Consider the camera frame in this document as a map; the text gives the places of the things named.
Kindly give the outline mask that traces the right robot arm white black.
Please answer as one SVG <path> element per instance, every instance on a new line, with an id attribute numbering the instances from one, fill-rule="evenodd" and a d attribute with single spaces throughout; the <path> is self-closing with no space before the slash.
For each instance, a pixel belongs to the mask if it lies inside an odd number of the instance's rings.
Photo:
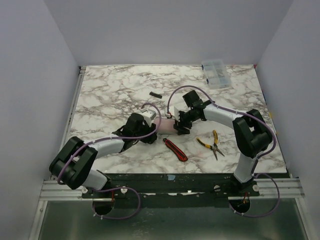
<path id="1" fill-rule="evenodd" d="M 256 109 L 247 112 L 226 108 L 215 103 L 210 97 L 203 101 L 195 90 L 182 96 L 189 108 L 188 111 L 178 110 L 167 103 L 166 115 L 174 119 L 173 128 L 178 135 L 188 135 L 193 122 L 212 121 L 233 129 L 236 144 L 240 151 L 237 167 L 231 177 L 234 189 L 244 189 L 254 179 L 254 170 L 259 158 L 266 155 L 268 146 L 271 151 L 276 146 L 276 136 L 265 123 Z"/>

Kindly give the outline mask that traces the pink zippered umbrella case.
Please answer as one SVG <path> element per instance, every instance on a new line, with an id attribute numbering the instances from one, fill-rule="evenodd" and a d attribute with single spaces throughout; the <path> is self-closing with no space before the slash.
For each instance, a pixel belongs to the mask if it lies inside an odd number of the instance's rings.
<path id="1" fill-rule="evenodd" d="M 153 123 L 156 124 L 157 133 L 160 135 L 177 135 L 178 131 L 174 129 L 175 120 L 171 118 L 155 118 Z"/>

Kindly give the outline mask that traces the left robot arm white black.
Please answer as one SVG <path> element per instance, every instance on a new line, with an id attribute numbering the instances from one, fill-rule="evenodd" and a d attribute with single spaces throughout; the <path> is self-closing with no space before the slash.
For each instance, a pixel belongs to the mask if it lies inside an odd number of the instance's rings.
<path id="1" fill-rule="evenodd" d="M 92 169 L 94 161 L 122 153 L 139 141 L 152 144 L 157 139 L 155 117 L 153 110 L 132 113 L 126 124 L 108 137 L 89 142 L 71 137 L 51 162 L 49 171 L 72 190 L 79 187 L 102 190 L 108 177 Z"/>

